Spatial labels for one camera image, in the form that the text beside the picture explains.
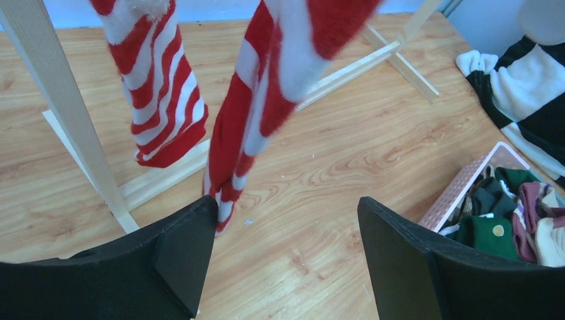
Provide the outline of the pink plastic basket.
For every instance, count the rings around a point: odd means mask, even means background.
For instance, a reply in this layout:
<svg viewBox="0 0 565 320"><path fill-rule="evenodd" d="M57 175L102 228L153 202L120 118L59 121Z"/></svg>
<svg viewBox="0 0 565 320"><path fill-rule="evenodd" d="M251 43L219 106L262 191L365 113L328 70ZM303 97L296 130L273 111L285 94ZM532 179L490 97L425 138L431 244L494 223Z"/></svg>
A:
<svg viewBox="0 0 565 320"><path fill-rule="evenodd" d="M509 144L499 141L488 153L463 167L458 172L418 224L434 232L440 231L448 218L456 211L457 206L465 198L466 193L475 183L477 177L488 165L528 170L537 179L545 182L545 179Z"/></svg>

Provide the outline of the plain black sock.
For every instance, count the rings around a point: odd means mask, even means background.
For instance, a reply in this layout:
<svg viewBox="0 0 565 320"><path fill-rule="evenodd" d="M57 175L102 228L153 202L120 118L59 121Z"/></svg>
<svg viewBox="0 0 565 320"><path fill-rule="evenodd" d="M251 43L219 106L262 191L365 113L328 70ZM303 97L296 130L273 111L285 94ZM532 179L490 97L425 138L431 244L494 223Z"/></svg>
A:
<svg viewBox="0 0 565 320"><path fill-rule="evenodd" d="M492 213L495 218L507 217L516 208L514 200L507 196L501 184L494 178L483 180L471 196L472 214L479 216Z"/></svg>

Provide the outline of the red white striped sock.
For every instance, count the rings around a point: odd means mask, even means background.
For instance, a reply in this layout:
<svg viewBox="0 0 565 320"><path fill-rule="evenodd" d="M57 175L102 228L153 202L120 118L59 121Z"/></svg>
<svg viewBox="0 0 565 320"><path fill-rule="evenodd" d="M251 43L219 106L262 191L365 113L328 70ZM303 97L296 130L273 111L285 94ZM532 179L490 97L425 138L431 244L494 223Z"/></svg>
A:
<svg viewBox="0 0 565 320"><path fill-rule="evenodd" d="M175 1L91 2L131 106L135 160L165 168L205 135L209 115L185 56Z"/></svg>
<svg viewBox="0 0 565 320"><path fill-rule="evenodd" d="M203 192L218 203L217 234L232 217L255 157L379 4L377 0L259 3L211 137Z"/></svg>

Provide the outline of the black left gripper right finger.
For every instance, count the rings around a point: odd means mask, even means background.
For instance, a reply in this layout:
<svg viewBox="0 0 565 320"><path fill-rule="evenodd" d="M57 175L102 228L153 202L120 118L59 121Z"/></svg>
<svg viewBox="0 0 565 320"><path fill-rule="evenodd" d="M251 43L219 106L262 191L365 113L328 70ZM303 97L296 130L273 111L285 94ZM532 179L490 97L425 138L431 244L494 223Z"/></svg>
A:
<svg viewBox="0 0 565 320"><path fill-rule="evenodd" d="M495 257L371 197L358 224L381 319L563 319L564 269Z"/></svg>

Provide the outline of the cream purple striped sock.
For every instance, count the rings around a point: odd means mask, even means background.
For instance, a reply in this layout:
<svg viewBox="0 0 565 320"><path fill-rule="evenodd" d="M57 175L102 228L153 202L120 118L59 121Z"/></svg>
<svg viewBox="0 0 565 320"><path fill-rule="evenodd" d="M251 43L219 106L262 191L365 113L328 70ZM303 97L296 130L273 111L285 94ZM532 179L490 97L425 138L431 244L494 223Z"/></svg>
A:
<svg viewBox="0 0 565 320"><path fill-rule="evenodd" d="M542 218L535 233L539 265L564 266L564 217Z"/></svg>
<svg viewBox="0 0 565 320"><path fill-rule="evenodd" d="M564 217L556 192L548 183L523 183L518 190L518 202L511 222L513 240L521 260L538 265L535 233L542 218Z"/></svg>

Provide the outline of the dark green sock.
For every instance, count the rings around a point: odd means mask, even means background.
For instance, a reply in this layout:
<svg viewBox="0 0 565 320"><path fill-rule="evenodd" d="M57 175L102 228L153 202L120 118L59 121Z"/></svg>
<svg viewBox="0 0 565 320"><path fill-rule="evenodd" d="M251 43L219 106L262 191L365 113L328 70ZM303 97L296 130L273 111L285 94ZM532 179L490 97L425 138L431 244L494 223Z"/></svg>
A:
<svg viewBox="0 0 565 320"><path fill-rule="evenodd" d="M495 168L494 174L497 181L504 181L510 192L516 195L518 194L521 184L540 182L530 171L523 169L497 167Z"/></svg>
<svg viewBox="0 0 565 320"><path fill-rule="evenodd" d="M505 218L467 216L459 223L443 228L440 234L489 255L520 260L512 224Z"/></svg>

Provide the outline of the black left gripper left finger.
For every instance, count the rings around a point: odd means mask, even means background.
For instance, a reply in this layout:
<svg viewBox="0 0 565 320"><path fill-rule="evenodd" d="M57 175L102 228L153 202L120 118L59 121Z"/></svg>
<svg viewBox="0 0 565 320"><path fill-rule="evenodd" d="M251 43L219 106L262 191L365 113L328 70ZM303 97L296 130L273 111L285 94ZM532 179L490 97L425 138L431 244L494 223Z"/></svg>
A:
<svg viewBox="0 0 565 320"><path fill-rule="evenodd" d="M1 264L2 319L194 319L217 226L204 196L67 259Z"/></svg>

